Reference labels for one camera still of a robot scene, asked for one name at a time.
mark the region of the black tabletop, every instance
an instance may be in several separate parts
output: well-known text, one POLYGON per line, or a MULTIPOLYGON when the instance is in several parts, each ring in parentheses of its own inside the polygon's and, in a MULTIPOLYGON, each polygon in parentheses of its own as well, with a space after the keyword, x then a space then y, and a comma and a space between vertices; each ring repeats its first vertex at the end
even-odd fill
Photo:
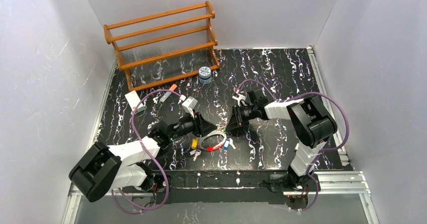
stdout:
MULTIPOLYGON (((202 85, 197 76, 173 82, 178 91, 187 97, 194 97, 198 104, 195 110, 219 128, 225 128, 231 116, 231 108, 236 101, 232 93, 245 79, 254 79, 267 85, 277 99, 286 99, 301 93, 316 91, 318 86, 306 49, 227 49, 216 50, 221 69, 212 72, 213 82, 202 85)), ((205 51, 186 54, 139 66, 132 70, 133 83, 149 83, 168 78, 176 73, 197 70, 204 65, 212 65, 212 59, 205 51)), ((139 91, 140 98, 157 89, 168 89, 173 83, 139 91)), ((248 83, 243 90, 261 88, 257 83, 248 83)), ((116 69, 108 99, 99 126, 97 141, 107 145, 124 144, 135 141, 136 135, 130 127, 131 108, 125 99, 129 92, 124 72, 116 69)), ((167 124, 177 122, 185 113, 178 98, 171 95, 164 103, 157 94, 146 101, 146 111, 139 113, 135 124, 141 136, 157 122, 167 124)), ((192 134, 173 140, 169 151, 158 157, 164 169, 169 170, 285 170, 295 156, 294 147, 298 143, 290 121, 259 120, 250 121, 249 128, 240 135, 229 137, 235 149, 219 149, 202 152, 193 161, 188 155, 192 134)), ((335 146, 333 140, 326 147, 335 146)), ((204 146, 218 143, 212 137, 204 146)), ((342 169, 337 152, 323 155, 317 163, 318 169, 342 169)))

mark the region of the yellow keychain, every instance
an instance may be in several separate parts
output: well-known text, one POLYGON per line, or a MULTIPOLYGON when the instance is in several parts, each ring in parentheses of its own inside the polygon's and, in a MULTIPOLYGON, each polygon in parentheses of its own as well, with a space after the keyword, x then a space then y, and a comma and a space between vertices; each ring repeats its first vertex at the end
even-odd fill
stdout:
POLYGON ((195 150, 197 148, 197 138, 193 138, 193 142, 191 143, 191 149, 195 150))

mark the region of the white wall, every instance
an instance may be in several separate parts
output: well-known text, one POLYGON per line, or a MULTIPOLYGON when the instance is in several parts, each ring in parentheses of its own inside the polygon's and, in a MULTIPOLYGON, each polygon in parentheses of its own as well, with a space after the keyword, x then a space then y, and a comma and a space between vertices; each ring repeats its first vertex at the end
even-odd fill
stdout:
POLYGON ((315 46, 381 223, 425 223, 427 0, 338 0, 315 46))
MULTIPOLYGON (((89 0, 102 24, 113 24, 206 0, 89 0)), ((218 48, 315 44, 336 0, 209 0, 218 48)))
POLYGON ((0 223, 60 223, 113 63, 87 0, 0 0, 0 223))

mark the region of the key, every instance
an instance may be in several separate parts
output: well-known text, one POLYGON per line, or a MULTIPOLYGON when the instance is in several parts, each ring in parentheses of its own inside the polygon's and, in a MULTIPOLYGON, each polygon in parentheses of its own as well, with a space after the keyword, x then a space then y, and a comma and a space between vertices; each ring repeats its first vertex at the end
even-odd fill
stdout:
POLYGON ((197 157, 201 154, 201 150, 196 150, 196 154, 193 157, 193 161, 196 161, 197 157))

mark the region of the wooden shelf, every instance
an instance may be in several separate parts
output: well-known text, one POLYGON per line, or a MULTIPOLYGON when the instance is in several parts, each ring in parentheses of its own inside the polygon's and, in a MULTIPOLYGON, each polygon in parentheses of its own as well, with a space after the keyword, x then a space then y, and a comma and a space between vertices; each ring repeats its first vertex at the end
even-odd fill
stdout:
POLYGON ((197 50, 208 49, 211 57, 214 59, 215 62, 215 65, 210 66, 210 68, 212 70, 219 69, 220 64, 213 50, 214 46, 218 45, 218 41, 210 25, 210 19, 213 18, 215 18, 215 12, 210 3, 206 1, 204 4, 193 5, 190 7, 133 19, 117 24, 104 25, 105 39, 108 44, 112 44, 114 47, 117 56, 117 66, 120 70, 125 71, 129 90, 139 91, 198 74, 198 71, 195 70, 189 73, 181 73, 177 76, 145 84, 142 86, 133 86, 131 84, 131 76, 129 72, 129 69, 140 65, 157 62, 159 60, 164 60, 170 57, 187 54, 197 50), (205 8, 205 14, 200 16, 189 17, 184 19, 180 17, 175 17, 175 19, 177 18, 178 20, 174 22, 161 23, 160 25, 154 27, 135 30, 135 27, 138 27, 139 24, 143 22, 147 22, 150 20, 157 20, 158 22, 162 18, 171 15, 178 16, 185 12, 195 11, 203 8, 205 8), (176 26, 190 24, 201 20, 205 20, 206 25, 160 37, 155 37, 136 43, 131 43, 120 47, 117 46, 117 41, 119 40, 129 39, 135 36, 156 31, 162 31, 165 29, 173 29, 176 26), (113 36, 111 30, 116 30, 119 28, 123 29, 121 30, 122 33, 113 36))

